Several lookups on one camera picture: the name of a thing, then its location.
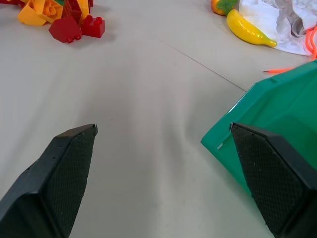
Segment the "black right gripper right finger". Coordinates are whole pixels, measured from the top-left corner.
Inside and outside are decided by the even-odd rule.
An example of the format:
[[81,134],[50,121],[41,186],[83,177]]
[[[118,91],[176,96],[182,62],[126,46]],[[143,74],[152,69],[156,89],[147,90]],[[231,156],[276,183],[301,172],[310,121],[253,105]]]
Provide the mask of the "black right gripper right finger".
[[317,236],[317,171],[281,135],[230,125],[251,197],[276,238]]

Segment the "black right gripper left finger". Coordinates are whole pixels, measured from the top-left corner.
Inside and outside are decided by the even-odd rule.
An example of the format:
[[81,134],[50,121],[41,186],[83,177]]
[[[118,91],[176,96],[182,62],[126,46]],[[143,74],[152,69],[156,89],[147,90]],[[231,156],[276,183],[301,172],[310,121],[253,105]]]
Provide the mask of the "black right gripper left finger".
[[96,124],[52,139],[0,201],[2,238],[67,238],[84,196]]

